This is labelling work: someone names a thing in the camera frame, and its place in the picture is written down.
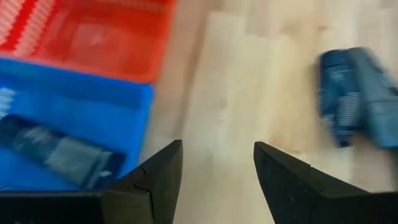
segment red basket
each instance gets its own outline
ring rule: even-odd
[[[0,51],[79,72],[149,83],[175,0],[0,0]]]

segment wooden floor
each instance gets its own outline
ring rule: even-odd
[[[398,1],[179,0],[142,160],[183,139],[178,224],[273,223],[252,159],[264,141],[372,192],[394,155],[338,149],[317,114],[318,55],[372,47],[398,77]]]

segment bottle in blue basket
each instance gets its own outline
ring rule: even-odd
[[[126,157],[14,114],[0,120],[0,144],[81,189],[112,183]]]

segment bottle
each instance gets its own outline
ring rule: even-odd
[[[320,57],[320,115],[339,147],[349,146],[363,121],[362,101],[354,68],[346,50]]]
[[[364,108],[364,132],[382,149],[398,148],[398,84],[367,47],[348,50],[357,68]]]
[[[112,183],[126,158],[14,114],[0,120],[0,144],[81,189],[101,189]]]

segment blue plastic bin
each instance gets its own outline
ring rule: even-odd
[[[152,85],[0,58],[0,118],[20,114],[124,152],[119,177],[137,166],[152,100]],[[73,189],[56,174],[0,149],[0,190]]]

